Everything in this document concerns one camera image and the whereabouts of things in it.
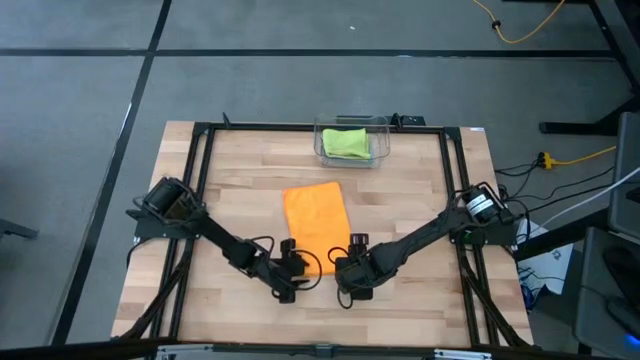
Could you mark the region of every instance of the yellow cable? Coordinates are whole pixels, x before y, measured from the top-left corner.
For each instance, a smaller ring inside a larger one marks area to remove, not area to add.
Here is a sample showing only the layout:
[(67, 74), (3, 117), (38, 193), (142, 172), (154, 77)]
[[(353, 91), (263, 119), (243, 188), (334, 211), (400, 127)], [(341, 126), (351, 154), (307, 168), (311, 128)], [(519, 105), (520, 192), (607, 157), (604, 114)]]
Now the yellow cable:
[[(560, 2), (558, 3), (558, 6), (556, 6), (555, 9), (553, 9), (553, 11), (551, 12), (551, 14), (549, 14), (549, 16), (547, 16), (546, 19), (544, 19), (543, 22), (540, 23), (540, 25), (538, 25), (538, 27), (536, 27), (532, 32), (530, 32), (529, 34), (521, 37), (518, 40), (509, 40), (507, 38), (504, 37), (504, 35), (502, 35), (502, 32), (500, 31), (500, 25), (496, 24), (496, 26), (494, 27), (496, 32), (498, 33), (498, 36), (500, 37), (500, 39), (502, 39), (502, 41), (506, 42), (507, 44), (517, 44), (519, 42), (525, 41), (528, 38), (530, 38), (531, 36), (533, 36), (535, 33), (537, 33), (540, 29), (542, 29), (543, 26), (545, 26), (549, 20), (551, 20), (551, 18), (553, 18), (553, 16), (558, 12), (558, 10), (560, 10), (560, 8), (562, 7), (562, 5), (565, 3), (566, 0), (560, 0)], [(489, 17), (491, 18), (491, 21), (493, 21), (493, 23), (495, 24), (498, 20), (496, 20), (496, 17), (493, 16), (493, 13), (491, 12), (491, 10), (489, 10), (488, 7), (484, 6), (480, 1), (478, 0), (473, 0), (474, 3), (478, 4), (478, 6), (480, 6), (481, 8), (484, 9), (484, 11), (487, 12), (487, 14), (489, 14)]]
[(610, 148), (607, 148), (607, 149), (604, 149), (604, 150), (601, 150), (601, 151), (595, 152), (595, 153), (593, 153), (593, 154), (591, 154), (591, 155), (587, 155), (587, 156), (585, 156), (585, 157), (581, 157), (580, 159), (575, 159), (575, 160), (571, 160), (571, 161), (558, 161), (558, 160), (555, 160), (555, 161), (553, 162), (553, 164), (554, 164), (554, 165), (573, 165), (573, 164), (577, 164), (577, 163), (579, 163), (579, 162), (581, 162), (581, 161), (585, 161), (585, 160), (593, 159), (593, 158), (594, 158), (594, 157), (596, 157), (596, 156), (600, 156), (600, 155), (602, 155), (602, 154), (604, 154), (604, 153), (608, 153), (609, 151), (613, 151), (613, 150), (615, 150), (615, 149), (616, 149), (616, 147), (615, 147), (615, 146), (612, 146), (612, 147), (610, 147)]

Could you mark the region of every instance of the wooden table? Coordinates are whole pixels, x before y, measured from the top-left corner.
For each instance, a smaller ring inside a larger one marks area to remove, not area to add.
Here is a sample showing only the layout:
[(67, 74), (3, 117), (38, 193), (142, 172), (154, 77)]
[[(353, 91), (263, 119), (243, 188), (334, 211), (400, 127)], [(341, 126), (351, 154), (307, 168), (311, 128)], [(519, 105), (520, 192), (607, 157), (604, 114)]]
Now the wooden table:
[[(182, 176), (192, 122), (168, 122), (151, 179)], [(471, 183), (495, 184), (484, 131), (461, 129)], [(200, 141), (195, 179), (204, 141)], [(459, 178), (449, 144), (456, 186)], [(210, 215), (243, 238), (289, 237), (282, 190), (340, 183), (352, 232), (369, 233), (371, 244), (391, 241), (434, 219), (446, 203), (438, 137), (392, 134), (391, 154), (378, 169), (323, 168), (313, 151), (311, 132), (216, 131), (206, 201)], [(152, 240), (137, 249), (125, 279), (113, 335), (128, 330), (156, 295), (168, 241)], [(500, 247), (484, 256), (493, 300), (520, 336), (532, 342), (518, 273)], [(326, 276), (294, 304), (281, 305), (270, 289), (227, 264), (211, 242), (198, 240), (180, 325), (184, 341), (242, 343), (468, 347), (460, 275), (448, 237), (414, 254), (398, 275), (375, 289), (372, 301), (340, 308), (336, 283)], [(168, 333), (173, 299), (165, 310)], [(484, 314), (476, 299), (481, 339), (487, 342)]]

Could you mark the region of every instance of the gray carpet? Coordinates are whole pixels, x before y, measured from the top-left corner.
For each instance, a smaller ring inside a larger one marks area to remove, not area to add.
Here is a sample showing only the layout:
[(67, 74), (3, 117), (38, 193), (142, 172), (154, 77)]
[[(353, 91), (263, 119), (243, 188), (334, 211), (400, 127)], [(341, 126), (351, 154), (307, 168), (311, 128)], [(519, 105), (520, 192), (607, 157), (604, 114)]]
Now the gray carpet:
[[(486, 3), (512, 37), (553, 7)], [(8, 30), (0, 31), (0, 47), (146, 47), (160, 5), (3, 1), (0, 29)], [(488, 21), (471, 1), (176, 0), (160, 47), (606, 48), (583, 6), (567, 6), (539, 36), (517, 47), (499, 42)], [(0, 285), (6, 289), (0, 298), (0, 347), (47, 341), (140, 64), (140, 58), (0, 58), (0, 217), (42, 231), (35, 241), (9, 237), (0, 244)], [(494, 165), (505, 167), (530, 162), (539, 151), (573, 159), (611, 146), (613, 138), (542, 135), (537, 123), (593, 121), (628, 96), (628, 83), (612, 61), (157, 58), (69, 340), (104, 340), (110, 334), (134, 229), (124, 211), (148, 188), (168, 120), (220, 120), (222, 111), (232, 121), (265, 122), (312, 121), (320, 112), (418, 114), (430, 125), (484, 127)], [(609, 154), (539, 170), (523, 193), (546, 195), (612, 162)], [(499, 180), (515, 191), (523, 179)], [(533, 220), (541, 222), (566, 205), (540, 210)], [(551, 227), (603, 205), (590, 204)], [(532, 327), (536, 343), (545, 348), (573, 344), (570, 329), (544, 316), (532, 316)]]

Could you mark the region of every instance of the transparent bin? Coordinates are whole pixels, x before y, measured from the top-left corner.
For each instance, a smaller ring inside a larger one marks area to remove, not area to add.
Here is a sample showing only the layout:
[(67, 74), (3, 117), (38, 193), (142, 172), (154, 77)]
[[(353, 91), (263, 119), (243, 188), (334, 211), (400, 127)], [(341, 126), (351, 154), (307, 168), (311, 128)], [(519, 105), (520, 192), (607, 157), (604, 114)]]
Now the transparent bin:
[[(369, 159), (344, 159), (327, 155), (323, 143), (323, 131), (365, 129), (369, 141)], [(349, 117), (320, 114), (313, 126), (313, 148), (324, 166), (376, 168), (391, 152), (389, 120), (384, 116)]]

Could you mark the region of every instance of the orange cloth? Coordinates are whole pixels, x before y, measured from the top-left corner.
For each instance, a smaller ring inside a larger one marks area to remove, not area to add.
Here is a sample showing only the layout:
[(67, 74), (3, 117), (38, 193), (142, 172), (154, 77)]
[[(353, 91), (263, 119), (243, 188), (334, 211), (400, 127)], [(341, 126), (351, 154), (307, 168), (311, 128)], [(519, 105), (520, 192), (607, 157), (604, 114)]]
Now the orange cloth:
[[(333, 274), (335, 265), (329, 261), (327, 253), (334, 246), (347, 249), (351, 234), (340, 184), (331, 182), (285, 189), (284, 213), (296, 248), (317, 256), (322, 264), (322, 274)], [(318, 262), (308, 254), (300, 255), (309, 263), (304, 274), (318, 275)]]

